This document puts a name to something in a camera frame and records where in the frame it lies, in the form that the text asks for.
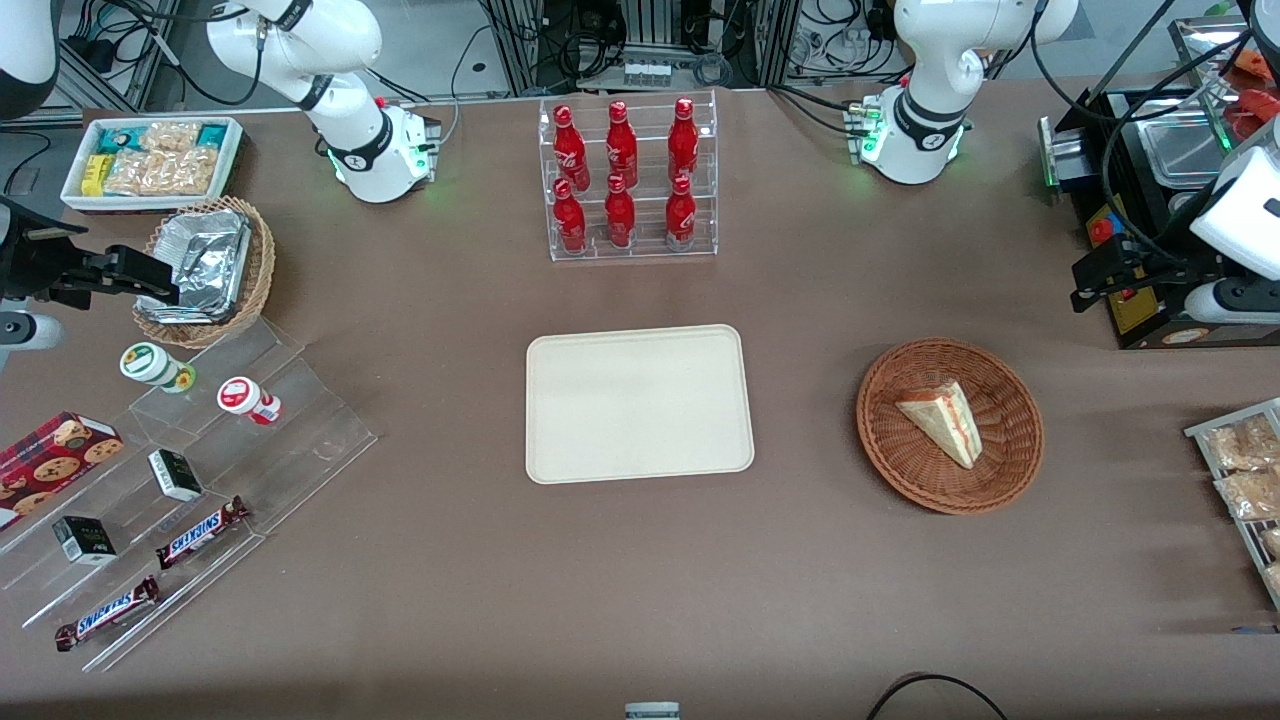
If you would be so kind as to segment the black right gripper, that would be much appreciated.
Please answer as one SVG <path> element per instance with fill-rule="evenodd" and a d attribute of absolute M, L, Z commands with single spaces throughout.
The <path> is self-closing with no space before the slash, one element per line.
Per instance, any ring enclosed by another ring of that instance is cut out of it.
<path fill-rule="evenodd" d="M 87 231 L 83 225 L 55 220 L 8 197 L 1 202 L 4 299 L 32 299 L 72 309 L 91 309 L 96 295 L 128 293 L 161 304 L 180 301 L 170 264 L 113 245 L 92 259 L 92 268 L 84 269 L 84 251 L 70 241 Z"/>

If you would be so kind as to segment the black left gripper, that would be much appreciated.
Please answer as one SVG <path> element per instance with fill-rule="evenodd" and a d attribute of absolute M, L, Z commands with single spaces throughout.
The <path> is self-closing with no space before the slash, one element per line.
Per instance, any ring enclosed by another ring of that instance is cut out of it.
<path fill-rule="evenodd" d="M 1075 261 L 1071 277 L 1071 309 L 1085 313 L 1128 290 L 1134 299 L 1149 288 L 1212 284 L 1216 252 L 1194 234 L 1175 234 L 1171 240 L 1108 238 Z"/>

